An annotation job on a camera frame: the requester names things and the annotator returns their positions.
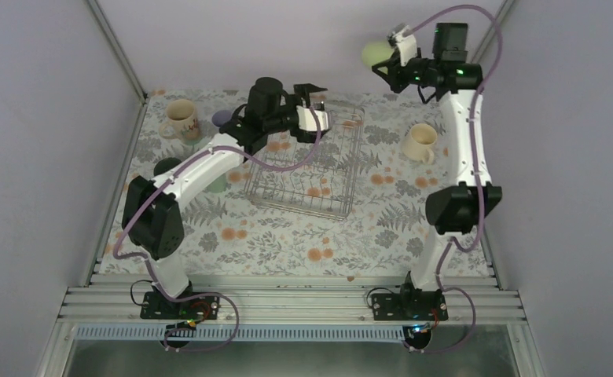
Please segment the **light green cup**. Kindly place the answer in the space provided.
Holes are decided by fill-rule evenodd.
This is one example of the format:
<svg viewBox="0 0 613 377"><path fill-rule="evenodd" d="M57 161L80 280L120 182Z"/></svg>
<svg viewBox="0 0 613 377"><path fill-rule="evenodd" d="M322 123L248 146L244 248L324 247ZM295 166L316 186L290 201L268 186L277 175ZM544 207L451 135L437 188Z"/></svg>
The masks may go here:
<svg viewBox="0 0 613 377"><path fill-rule="evenodd" d="M394 51L387 40L368 42L362 49L362 63L371 69L373 65L390 59Z"/></svg>

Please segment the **lilac cup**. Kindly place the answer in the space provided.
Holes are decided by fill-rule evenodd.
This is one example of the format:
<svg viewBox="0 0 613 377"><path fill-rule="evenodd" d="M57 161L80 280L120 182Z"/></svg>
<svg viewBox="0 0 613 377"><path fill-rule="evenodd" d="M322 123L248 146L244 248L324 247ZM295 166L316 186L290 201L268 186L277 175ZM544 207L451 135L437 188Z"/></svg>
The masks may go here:
<svg viewBox="0 0 613 377"><path fill-rule="evenodd" d="M216 127L223 126L231 120L232 114L229 110L219 110L211 117L211 122Z"/></svg>

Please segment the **cream mug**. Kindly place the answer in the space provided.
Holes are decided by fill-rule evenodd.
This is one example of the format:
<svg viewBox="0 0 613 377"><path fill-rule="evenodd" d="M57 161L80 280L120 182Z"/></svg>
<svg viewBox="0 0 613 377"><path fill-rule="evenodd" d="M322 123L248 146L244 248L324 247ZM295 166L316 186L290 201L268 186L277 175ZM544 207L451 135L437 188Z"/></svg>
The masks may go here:
<svg viewBox="0 0 613 377"><path fill-rule="evenodd" d="M431 165L435 161L436 130L427 123L414 124L402 139L400 149L412 161Z"/></svg>

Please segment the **mint green tumbler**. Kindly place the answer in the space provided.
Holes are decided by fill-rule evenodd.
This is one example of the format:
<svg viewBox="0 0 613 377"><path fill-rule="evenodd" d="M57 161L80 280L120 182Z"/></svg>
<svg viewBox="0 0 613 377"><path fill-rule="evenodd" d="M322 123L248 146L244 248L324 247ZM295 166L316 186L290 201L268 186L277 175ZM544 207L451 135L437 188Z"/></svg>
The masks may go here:
<svg viewBox="0 0 613 377"><path fill-rule="evenodd" d="M228 182L226 174L222 174L206 187L206 191L210 193L221 193L227 190Z"/></svg>

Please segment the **coral pattern mug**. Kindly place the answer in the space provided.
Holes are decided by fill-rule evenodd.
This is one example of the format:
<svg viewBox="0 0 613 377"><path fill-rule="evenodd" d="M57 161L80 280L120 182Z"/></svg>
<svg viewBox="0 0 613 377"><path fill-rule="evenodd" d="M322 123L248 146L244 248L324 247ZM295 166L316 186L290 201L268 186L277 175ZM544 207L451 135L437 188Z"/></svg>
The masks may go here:
<svg viewBox="0 0 613 377"><path fill-rule="evenodd" d="M200 139L195 104L187 99L178 99L168 104L166 122L159 128L159 135L166 140L179 140L185 145L194 145Z"/></svg>

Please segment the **dark grey mug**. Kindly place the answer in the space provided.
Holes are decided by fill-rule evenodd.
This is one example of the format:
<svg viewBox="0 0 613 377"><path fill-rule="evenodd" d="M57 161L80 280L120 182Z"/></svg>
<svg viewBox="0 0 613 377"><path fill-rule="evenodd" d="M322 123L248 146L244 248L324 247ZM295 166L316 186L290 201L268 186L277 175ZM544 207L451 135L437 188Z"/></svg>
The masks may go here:
<svg viewBox="0 0 613 377"><path fill-rule="evenodd" d="M182 161L175 157L167 157L165 159L162 159L154 166L153 175L159 176L161 174L165 174L166 172L174 169L181 163Z"/></svg>

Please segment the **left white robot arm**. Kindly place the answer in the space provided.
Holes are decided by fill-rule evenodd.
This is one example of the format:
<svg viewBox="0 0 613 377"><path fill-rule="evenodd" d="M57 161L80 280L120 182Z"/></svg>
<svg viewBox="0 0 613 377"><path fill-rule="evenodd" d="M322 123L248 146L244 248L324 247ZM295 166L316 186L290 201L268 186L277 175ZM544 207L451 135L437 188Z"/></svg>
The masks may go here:
<svg viewBox="0 0 613 377"><path fill-rule="evenodd" d="M177 254L185 236L182 208L217 178L247 161L277 172L309 163L331 128L325 105L311 100L312 94L322 90L303 83L288 93L278 79L257 79L247 102L232 112L201 150L154 178L138 176L131 181L123 208L123 233L113 256L142 259L153 287L162 295L160 306L169 316L185 316L193 300L186 292L190 281ZM270 135L282 133L312 145L302 161L281 167L256 158Z"/></svg>

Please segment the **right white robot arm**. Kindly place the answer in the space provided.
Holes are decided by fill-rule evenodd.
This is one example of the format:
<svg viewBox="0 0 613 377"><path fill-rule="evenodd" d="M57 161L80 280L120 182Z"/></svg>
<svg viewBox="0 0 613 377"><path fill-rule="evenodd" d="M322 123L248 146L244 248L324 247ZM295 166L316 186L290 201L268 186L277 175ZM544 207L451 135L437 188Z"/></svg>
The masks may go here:
<svg viewBox="0 0 613 377"><path fill-rule="evenodd" d="M433 56L426 58L411 28L400 24L387 37L391 55L370 65L394 93L410 85L434 89L442 119L453 134L450 183L426 199L430 228L417 267L408 272L399 293L382 294L381 302L373 306L376 316L383 320L447 318L441 281L446 257L455 249L469 252L477 247L479 240L465 247L459 239L471 231L481 237L485 217L501 201L502 189L493 184L484 156L484 74L480 65L467 61L467 34L467 24L437 24Z"/></svg>

